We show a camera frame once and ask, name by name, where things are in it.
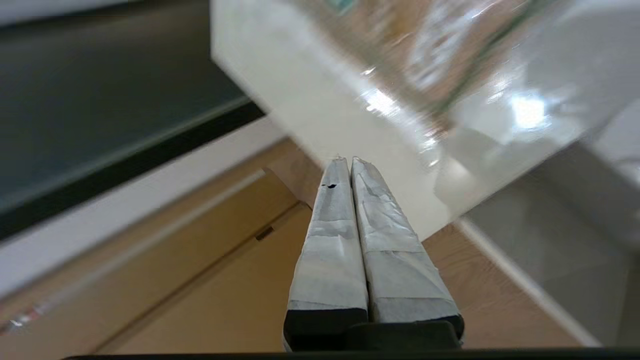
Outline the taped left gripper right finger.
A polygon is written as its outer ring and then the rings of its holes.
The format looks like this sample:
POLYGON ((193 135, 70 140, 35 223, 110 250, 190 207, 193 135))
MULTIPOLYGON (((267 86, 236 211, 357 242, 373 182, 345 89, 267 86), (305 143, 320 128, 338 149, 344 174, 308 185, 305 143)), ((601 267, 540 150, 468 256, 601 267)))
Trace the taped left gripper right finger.
POLYGON ((354 157, 350 183, 372 320, 448 322, 462 343, 462 314, 380 171, 354 157))

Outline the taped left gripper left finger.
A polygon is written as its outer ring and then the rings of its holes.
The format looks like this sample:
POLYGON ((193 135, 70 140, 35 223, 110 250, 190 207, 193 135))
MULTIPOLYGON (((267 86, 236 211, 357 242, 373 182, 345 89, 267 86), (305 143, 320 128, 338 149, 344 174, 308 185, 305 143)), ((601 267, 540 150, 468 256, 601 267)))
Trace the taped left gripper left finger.
POLYGON ((290 352, 340 351, 368 323, 368 289, 348 162, 332 159, 318 186, 290 285, 283 342, 290 352))

